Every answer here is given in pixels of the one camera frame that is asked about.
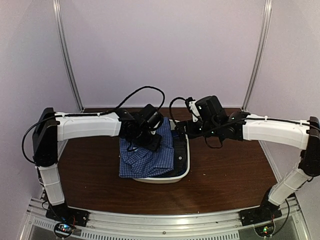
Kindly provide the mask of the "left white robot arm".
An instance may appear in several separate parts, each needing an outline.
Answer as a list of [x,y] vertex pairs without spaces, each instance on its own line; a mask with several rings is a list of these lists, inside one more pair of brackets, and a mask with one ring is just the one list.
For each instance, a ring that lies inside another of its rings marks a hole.
[[130,144],[156,151],[162,137],[156,133],[164,117],[151,104],[136,113],[118,108],[107,112],[63,113],[47,107],[33,127],[33,161],[42,179],[49,207],[61,222],[72,218],[60,181],[58,142],[70,139],[120,137]]

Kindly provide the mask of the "white plastic basket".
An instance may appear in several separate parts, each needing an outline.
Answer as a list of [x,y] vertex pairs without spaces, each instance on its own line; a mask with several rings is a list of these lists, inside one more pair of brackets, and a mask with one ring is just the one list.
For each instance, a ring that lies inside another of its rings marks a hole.
[[188,136],[180,136],[175,130],[176,125],[170,119],[173,137],[174,168],[173,170],[154,177],[134,178],[135,181],[147,184],[173,184],[182,180],[190,171],[190,143]]

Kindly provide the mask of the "blue checked long sleeve shirt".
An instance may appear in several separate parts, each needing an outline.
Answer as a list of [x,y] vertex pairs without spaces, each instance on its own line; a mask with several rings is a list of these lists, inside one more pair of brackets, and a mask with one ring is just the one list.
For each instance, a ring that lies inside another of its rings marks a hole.
[[119,177],[141,179],[156,177],[174,169],[174,145],[171,124],[165,117],[161,127],[156,130],[161,136],[157,151],[148,150],[119,140]]

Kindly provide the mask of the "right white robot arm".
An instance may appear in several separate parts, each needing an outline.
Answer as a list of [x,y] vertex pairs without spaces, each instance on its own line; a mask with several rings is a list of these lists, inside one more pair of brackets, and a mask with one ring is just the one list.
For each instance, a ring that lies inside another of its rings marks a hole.
[[225,139],[265,141],[301,151],[299,163],[265,193],[256,210],[261,221],[268,220],[287,197],[320,175],[320,123],[316,117],[297,121],[238,111],[231,115],[200,115],[191,120],[175,121],[174,124],[180,134],[191,139],[217,137],[221,143]]

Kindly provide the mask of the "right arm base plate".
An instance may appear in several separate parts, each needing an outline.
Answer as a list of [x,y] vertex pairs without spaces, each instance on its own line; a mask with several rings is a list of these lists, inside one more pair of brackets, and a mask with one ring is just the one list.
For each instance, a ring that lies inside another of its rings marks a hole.
[[248,208],[239,212],[242,226],[256,225],[271,221],[274,218],[280,218],[282,212],[278,207],[258,206]]

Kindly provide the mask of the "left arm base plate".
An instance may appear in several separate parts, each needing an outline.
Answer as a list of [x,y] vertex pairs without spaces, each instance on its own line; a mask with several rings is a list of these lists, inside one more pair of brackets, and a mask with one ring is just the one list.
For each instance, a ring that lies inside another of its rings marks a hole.
[[73,226],[86,227],[89,219],[89,212],[75,208],[68,208],[64,213],[46,211],[45,217],[57,222],[68,223]]

